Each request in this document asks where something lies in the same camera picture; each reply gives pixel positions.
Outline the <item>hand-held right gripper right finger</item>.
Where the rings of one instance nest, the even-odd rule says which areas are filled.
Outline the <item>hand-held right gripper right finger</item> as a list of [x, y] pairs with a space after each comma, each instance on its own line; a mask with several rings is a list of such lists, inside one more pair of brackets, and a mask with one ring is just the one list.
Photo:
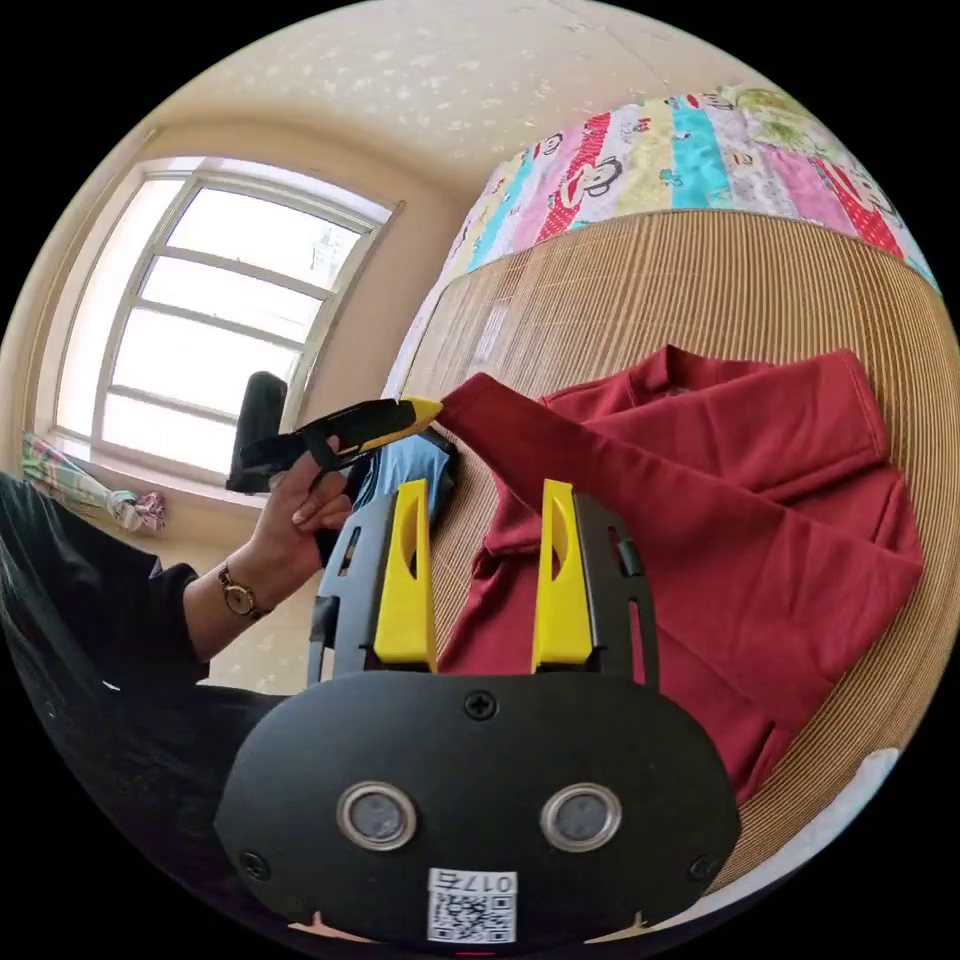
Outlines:
[[575, 670], [593, 652], [586, 575], [573, 487], [546, 480], [531, 671]]

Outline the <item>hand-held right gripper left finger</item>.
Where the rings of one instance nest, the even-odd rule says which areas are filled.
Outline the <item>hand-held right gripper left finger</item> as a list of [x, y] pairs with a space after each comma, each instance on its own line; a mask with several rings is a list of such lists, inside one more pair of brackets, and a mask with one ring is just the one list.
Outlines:
[[426, 480], [398, 488], [388, 533], [373, 652], [387, 668], [435, 670], [438, 650]]

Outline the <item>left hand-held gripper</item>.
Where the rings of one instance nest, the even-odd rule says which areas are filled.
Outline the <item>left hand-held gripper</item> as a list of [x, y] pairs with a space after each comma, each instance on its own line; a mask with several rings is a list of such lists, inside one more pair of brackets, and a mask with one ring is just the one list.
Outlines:
[[259, 439], [238, 455], [240, 474], [278, 474], [305, 454], [324, 471], [428, 428], [442, 404], [421, 398], [360, 402], [284, 434]]

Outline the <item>person's left hand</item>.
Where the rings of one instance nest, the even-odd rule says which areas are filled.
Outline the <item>person's left hand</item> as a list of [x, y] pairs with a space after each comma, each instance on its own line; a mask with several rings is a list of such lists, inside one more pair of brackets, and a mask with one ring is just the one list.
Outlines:
[[340, 530], [351, 511], [342, 474], [301, 455], [271, 487], [241, 558], [231, 565], [235, 578], [264, 607], [284, 602], [322, 567], [316, 535]]

